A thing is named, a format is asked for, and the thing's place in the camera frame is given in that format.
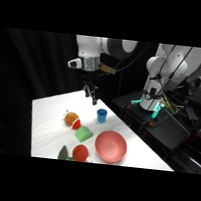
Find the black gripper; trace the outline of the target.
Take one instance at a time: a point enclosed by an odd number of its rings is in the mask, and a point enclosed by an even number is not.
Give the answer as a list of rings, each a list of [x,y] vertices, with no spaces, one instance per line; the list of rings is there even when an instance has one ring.
[[[91,96],[92,96],[92,105],[97,104],[97,91],[99,90],[98,87],[96,87],[97,81],[98,81],[98,72],[97,71],[82,71],[82,81],[84,85],[84,92],[85,96],[89,97],[90,96],[90,91],[91,91]]]

